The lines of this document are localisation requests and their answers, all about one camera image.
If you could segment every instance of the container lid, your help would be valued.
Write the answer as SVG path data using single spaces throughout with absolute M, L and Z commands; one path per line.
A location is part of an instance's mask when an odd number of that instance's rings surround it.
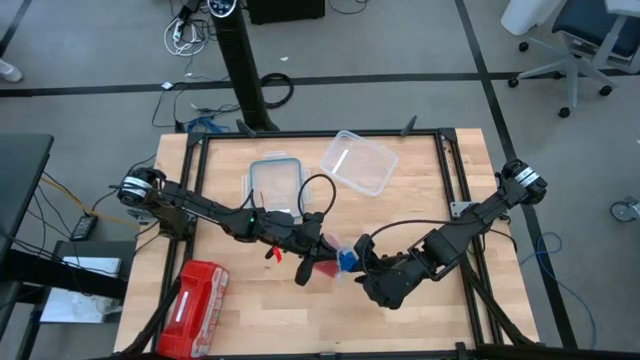
M 384 189 L 398 156 L 374 142 L 342 130 L 322 157 L 320 167 L 330 176 L 369 196 Z
M 257 206 L 298 217 L 302 176 L 302 164 L 296 158 L 255 161 L 249 167 L 249 191 L 253 190 Z

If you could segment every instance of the wooden tabletop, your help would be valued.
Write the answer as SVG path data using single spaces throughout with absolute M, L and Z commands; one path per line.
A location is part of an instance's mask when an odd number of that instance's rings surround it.
M 461 155 L 474 201 L 496 189 L 493 169 L 479 129 L 457 130 Z M 377 197 L 361 195 L 337 183 L 338 196 L 325 218 L 325 234 L 353 245 L 362 233 L 405 219 L 448 219 L 448 205 L 432 136 L 368 138 L 398 155 L 399 162 L 386 188 Z M 249 165 L 269 151 L 284 150 L 298 158 L 311 174 L 321 173 L 319 163 L 330 138 L 228 139 L 209 142 L 202 194 L 229 207 L 240 204 L 241 178 Z M 186 135 L 164 135 L 156 168 L 179 181 Z M 190 174 L 193 189 L 199 149 L 195 149 Z M 449 169 L 455 175 L 451 159 Z M 312 201 L 307 211 L 322 211 L 331 196 L 326 182 L 310 183 Z M 405 251 L 431 227 L 399 226 L 376 236 L 378 254 Z M 508 232 L 506 224 L 494 229 Z M 151 230 L 139 245 L 153 237 Z M 498 303 L 522 332 L 537 340 L 536 328 L 516 254 L 510 241 L 488 233 L 485 257 Z M 156 308 L 168 240 L 159 238 L 135 258 L 129 279 L 115 350 L 129 345 Z M 216 262 L 230 274 L 223 311 L 216 328 L 211 355 L 285 354 L 318 352 L 417 351 L 452 349 L 463 341 L 473 348 L 462 279 L 454 270 L 440 282 L 423 281 L 398 310 L 370 301 L 354 275 L 337 282 L 314 272 L 305 287 L 294 283 L 300 260 L 285 254 L 281 263 L 265 260 L 264 244 L 242 244 L 219 227 L 198 221 L 196 260 Z M 176 267 L 179 268 L 178 253 Z M 480 314 L 486 322 L 481 302 Z M 489 326 L 485 324 L 485 335 Z

